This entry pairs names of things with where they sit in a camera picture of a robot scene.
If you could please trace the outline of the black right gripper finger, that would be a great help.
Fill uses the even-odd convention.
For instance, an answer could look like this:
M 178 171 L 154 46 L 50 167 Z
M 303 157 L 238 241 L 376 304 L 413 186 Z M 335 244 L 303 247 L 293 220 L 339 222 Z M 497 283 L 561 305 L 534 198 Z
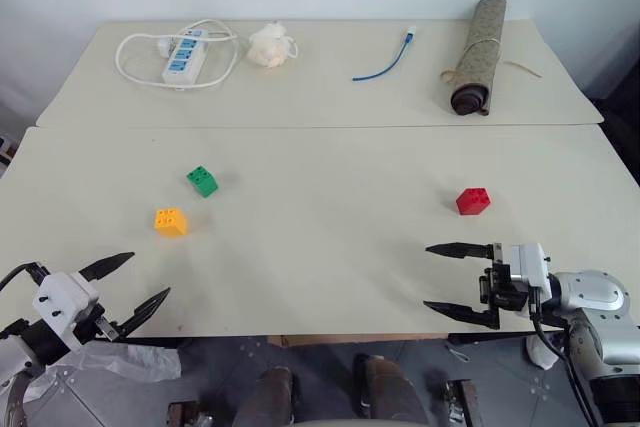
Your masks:
M 492 244 L 472 244 L 464 242 L 441 243 L 425 248 L 426 252 L 457 259 L 466 257 L 494 259 L 494 246 Z
M 475 311 L 469 306 L 446 302 L 424 301 L 423 305 L 459 322 L 479 325 L 492 330 L 500 329 L 499 309 L 492 305 L 483 311 Z

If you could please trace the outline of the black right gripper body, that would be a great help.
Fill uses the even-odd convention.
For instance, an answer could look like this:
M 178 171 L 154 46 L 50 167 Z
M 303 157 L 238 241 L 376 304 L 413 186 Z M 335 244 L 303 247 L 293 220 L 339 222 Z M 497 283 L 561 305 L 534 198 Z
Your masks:
M 499 243 L 485 245 L 484 257 L 491 266 L 479 277 L 480 302 L 487 306 L 482 312 L 484 317 L 498 317 L 501 309 L 519 312 L 528 299 L 528 289 L 518 287 L 518 279 L 511 260 Z

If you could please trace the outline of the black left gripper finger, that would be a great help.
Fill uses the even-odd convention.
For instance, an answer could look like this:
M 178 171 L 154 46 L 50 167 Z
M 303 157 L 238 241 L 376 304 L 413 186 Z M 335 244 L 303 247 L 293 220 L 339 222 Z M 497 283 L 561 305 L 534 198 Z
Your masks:
M 135 255 L 134 252 L 123 252 L 110 257 L 100 259 L 81 269 L 79 274 L 87 281 L 100 280 L 117 269 Z
M 170 291 L 170 288 L 166 288 L 136 307 L 133 311 L 133 315 L 123 324 L 118 326 L 117 331 L 119 333 L 119 337 L 128 337 L 147 322 L 165 301 Z

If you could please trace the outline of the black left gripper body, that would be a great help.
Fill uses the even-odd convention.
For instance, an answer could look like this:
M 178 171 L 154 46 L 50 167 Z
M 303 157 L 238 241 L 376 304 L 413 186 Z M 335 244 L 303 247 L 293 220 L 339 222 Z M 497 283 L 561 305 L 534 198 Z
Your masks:
M 73 334 L 80 343 L 88 343 L 97 337 L 104 337 L 110 342 L 121 338 L 120 329 L 108 321 L 100 303 L 96 303 L 88 316 L 76 323 Z

